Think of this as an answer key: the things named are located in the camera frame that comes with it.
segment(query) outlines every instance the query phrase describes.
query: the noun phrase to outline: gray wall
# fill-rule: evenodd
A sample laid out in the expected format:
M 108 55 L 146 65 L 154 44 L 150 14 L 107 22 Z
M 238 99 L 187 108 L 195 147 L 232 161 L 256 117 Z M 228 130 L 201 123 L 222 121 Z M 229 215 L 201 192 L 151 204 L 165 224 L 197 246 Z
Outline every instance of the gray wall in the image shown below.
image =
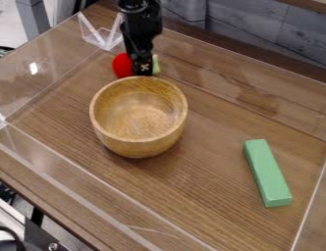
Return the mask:
M 276 0 L 162 0 L 162 4 L 170 17 L 326 66 L 326 15 Z

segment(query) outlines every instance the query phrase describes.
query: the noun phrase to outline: red ball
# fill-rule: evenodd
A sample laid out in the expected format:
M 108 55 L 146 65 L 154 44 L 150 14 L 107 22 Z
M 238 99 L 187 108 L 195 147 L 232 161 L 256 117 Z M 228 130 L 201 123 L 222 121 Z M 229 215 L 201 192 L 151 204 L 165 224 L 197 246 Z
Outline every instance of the red ball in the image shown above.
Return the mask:
M 126 53 L 120 53 L 112 60 L 112 69 L 119 78 L 132 75 L 131 59 Z

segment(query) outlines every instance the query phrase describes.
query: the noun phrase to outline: green block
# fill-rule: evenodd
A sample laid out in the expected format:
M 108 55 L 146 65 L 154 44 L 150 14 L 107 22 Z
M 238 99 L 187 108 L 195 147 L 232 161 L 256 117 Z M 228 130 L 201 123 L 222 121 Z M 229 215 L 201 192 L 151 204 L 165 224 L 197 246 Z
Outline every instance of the green block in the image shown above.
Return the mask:
M 293 197 L 266 140 L 248 140 L 242 148 L 265 207 L 288 206 Z
M 153 75 L 157 75 L 159 73 L 161 73 L 161 67 L 159 67 L 158 55 L 154 55 L 154 57 L 153 57 Z

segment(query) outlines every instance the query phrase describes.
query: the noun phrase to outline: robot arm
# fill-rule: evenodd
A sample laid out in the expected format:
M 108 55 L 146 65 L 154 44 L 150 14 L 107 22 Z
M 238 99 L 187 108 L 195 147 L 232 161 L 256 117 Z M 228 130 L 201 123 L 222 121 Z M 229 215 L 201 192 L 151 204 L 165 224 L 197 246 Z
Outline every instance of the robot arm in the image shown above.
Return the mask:
M 153 39 L 162 33 L 161 0 L 119 0 L 120 25 L 134 75 L 153 74 Z

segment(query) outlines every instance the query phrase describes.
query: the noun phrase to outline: bowl rim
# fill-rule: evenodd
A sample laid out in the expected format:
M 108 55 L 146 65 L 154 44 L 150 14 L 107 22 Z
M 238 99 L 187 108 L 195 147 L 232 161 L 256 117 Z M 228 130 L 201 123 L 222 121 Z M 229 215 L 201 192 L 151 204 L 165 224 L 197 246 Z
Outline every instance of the bowl rim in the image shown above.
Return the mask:
M 130 140 L 130 138 L 123 138 L 123 137 L 119 137 L 114 134 L 111 134 L 110 132 L 107 132 L 98 124 L 98 120 L 96 120 L 96 117 L 95 117 L 95 104 L 96 104 L 96 101 L 98 101 L 98 98 L 100 96 L 100 94 L 115 84 L 119 84 L 119 82 L 122 81 L 126 81 L 127 79 L 132 79 L 132 78 L 143 78 L 143 77 L 149 77 L 150 79 L 153 80 L 157 80 L 157 81 L 161 81 L 163 82 L 163 84 L 169 85 L 175 93 L 178 93 L 178 96 L 181 98 L 181 106 L 182 106 L 182 111 L 181 111 L 181 115 L 178 116 L 178 121 L 177 121 L 177 124 L 163 133 L 161 134 L 159 136 L 154 136 L 154 137 L 149 137 L 146 139 L 140 139 L 140 140 Z M 98 129 L 98 131 L 104 135 L 107 136 L 108 138 L 112 138 L 118 141 L 122 141 L 122 142 L 127 142 L 127 143 L 145 143 L 145 142 L 151 142 L 151 141 L 155 141 L 161 138 L 165 138 L 167 137 L 173 132 L 175 132 L 179 127 L 182 126 L 185 120 L 186 120 L 186 115 L 187 115 L 187 101 L 186 101 L 186 97 L 182 93 L 182 91 L 179 90 L 179 88 L 173 84 L 170 83 L 167 80 L 159 78 L 159 77 L 154 77 L 154 76 L 139 76 L 139 75 L 135 75 L 135 76 L 128 76 L 128 77 L 124 77 L 124 78 L 120 78 L 115 81 L 112 81 L 111 83 L 108 83 L 99 91 L 98 93 L 95 94 L 94 98 L 92 98 L 92 101 L 91 101 L 91 104 L 90 104 L 90 118 L 91 118 L 91 122 L 94 124 L 94 127 L 95 129 Z

